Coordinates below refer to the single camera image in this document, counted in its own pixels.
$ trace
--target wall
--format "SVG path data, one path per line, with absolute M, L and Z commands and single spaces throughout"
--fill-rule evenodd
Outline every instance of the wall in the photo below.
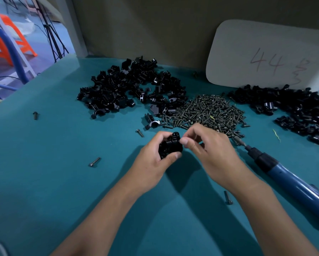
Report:
M 205 69 L 217 26 L 244 19 L 319 29 L 319 0 L 73 0 L 88 51 Z

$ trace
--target pile of black clamps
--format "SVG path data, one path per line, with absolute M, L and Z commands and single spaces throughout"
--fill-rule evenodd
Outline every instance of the pile of black clamps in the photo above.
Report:
M 289 116 L 275 119 L 275 123 L 283 129 L 289 129 L 319 145 L 319 94 L 305 90 L 289 89 L 289 85 L 279 88 L 260 88 L 246 85 L 230 92 L 234 102 L 250 104 L 257 113 L 273 115 L 277 108 L 286 111 Z
M 121 69 L 113 65 L 107 72 L 101 71 L 97 77 L 93 76 L 91 80 L 94 86 L 80 88 L 77 99 L 94 110 L 91 115 L 93 119 L 97 115 L 103 116 L 110 111 L 135 106 L 133 99 L 127 97 L 127 91 L 141 103 L 151 102 L 152 108 L 158 110 L 157 115 L 172 115 L 176 108 L 183 106 L 188 99 L 185 87 L 182 87 L 180 80 L 172 77 L 168 71 L 157 73 L 154 70 L 156 67 L 155 59 L 146 61 L 143 60 L 143 56 L 133 61 L 127 59 L 122 63 Z M 147 82 L 155 85 L 155 90 L 151 94 L 151 88 L 143 90 L 139 87 Z M 169 100 L 163 97 L 163 94 L 167 94 Z

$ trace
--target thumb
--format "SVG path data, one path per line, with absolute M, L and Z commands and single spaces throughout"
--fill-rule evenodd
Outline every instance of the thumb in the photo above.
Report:
M 180 152 L 174 152 L 174 153 L 168 154 L 166 156 L 166 158 L 163 158 L 160 161 L 160 165 L 161 165 L 161 167 L 164 168 L 164 170 L 166 170 L 170 165 L 172 165 L 181 156 L 182 156 L 182 154 Z
M 206 152 L 202 146 L 198 144 L 195 140 L 189 137 L 182 137 L 180 143 L 185 147 L 191 150 L 199 159 Z

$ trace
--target loose screw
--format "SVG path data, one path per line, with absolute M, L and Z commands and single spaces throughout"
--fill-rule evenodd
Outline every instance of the loose screw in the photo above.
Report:
M 144 135 L 142 134 L 142 132 L 140 132 L 139 129 L 137 129 L 136 132 L 137 132 L 141 137 L 144 137 Z
M 89 164 L 89 167 L 93 167 L 93 165 L 100 160 L 100 157 L 98 157 L 94 162 L 90 163 Z
M 226 204 L 227 205 L 232 205 L 233 201 L 230 200 L 230 197 L 228 196 L 227 190 L 224 191 L 224 194 L 225 194 Z
M 37 120 L 37 117 L 38 117 L 38 113 L 36 111 L 33 112 L 33 115 L 34 115 L 34 120 Z

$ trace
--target teal work mat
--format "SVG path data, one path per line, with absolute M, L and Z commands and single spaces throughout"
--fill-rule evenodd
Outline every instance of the teal work mat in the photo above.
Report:
M 76 100 L 80 87 L 93 85 L 92 75 L 122 61 L 67 56 L 0 103 L 0 242 L 11 255 L 42 256 L 53 251 L 124 175 L 141 147 L 163 130 L 143 129 L 150 105 L 136 99 L 135 107 L 96 120 L 90 118 L 93 111 Z M 163 68 L 181 79 L 191 97 L 231 90 L 202 76 L 195 79 L 190 70 Z M 273 120 L 284 112 L 268 117 L 257 115 L 248 105 L 237 107 L 251 125 L 240 128 L 246 143 L 319 188 L 318 145 L 275 125 Z M 34 111 L 40 114 L 38 120 L 33 119 Z M 138 128 L 144 138 L 135 132 Z M 181 135 L 185 131 L 175 130 Z M 237 151 L 253 165 L 244 149 Z M 101 160 L 89 167 L 97 157 Z M 270 179 L 261 177 L 319 249 L 318 221 Z M 226 205 L 223 191 L 185 150 L 160 183 L 131 208 L 110 255 L 262 255 L 238 202 L 231 196 L 234 204 Z

